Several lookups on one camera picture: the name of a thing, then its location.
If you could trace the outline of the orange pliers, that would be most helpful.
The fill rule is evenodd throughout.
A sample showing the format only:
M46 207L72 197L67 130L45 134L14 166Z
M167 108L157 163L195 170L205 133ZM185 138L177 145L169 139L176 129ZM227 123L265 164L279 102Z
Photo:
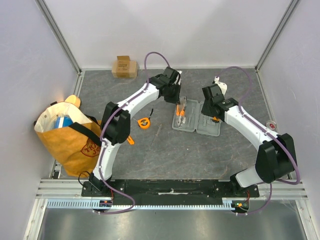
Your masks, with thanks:
M187 108L187 97L180 98L179 103L176 104L175 110L175 121L178 127L186 122L186 108Z

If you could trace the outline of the grey plastic tool case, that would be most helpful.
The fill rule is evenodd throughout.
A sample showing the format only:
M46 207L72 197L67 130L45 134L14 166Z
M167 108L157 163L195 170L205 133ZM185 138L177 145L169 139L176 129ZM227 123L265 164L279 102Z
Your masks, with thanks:
M212 117L208 117L201 113L204 102L198 102L197 100L187 99L186 104L186 121L180 127L176 123L176 110L173 115L172 128L177 131L193 133L218 137L221 132L221 122L215 123L212 121Z

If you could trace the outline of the orange utility knife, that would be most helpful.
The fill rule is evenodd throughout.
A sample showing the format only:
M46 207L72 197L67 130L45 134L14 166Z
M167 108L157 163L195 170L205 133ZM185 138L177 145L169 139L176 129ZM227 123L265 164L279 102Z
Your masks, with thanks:
M127 138L127 141L130 145L134 145L135 144L135 141L133 140L133 138L129 135L128 138Z

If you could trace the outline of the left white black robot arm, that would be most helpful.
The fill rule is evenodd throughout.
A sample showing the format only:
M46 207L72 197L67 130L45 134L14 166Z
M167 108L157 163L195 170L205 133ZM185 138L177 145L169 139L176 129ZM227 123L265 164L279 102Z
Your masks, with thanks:
M131 132L131 119L146 105L163 97L167 103L180 102L181 73L166 67L163 73L153 76L133 95L105 106L101 122L101 148L96 167L89 175L88 183L98 196L106 196L110 191L107 182L112 177L112 170L117 152Z

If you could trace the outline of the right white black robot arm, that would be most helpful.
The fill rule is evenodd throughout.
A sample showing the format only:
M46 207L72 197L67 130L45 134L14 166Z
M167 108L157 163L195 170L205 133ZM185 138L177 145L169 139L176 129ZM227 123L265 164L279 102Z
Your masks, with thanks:
M233 196L242 196L256 184L281 182L284 176L298 170L294 140L289 134L278 134L263 126L235 99L226 99L217 83L202 88L202 92L201 113L232 126L257 150L255 164L230 177L229 191Z

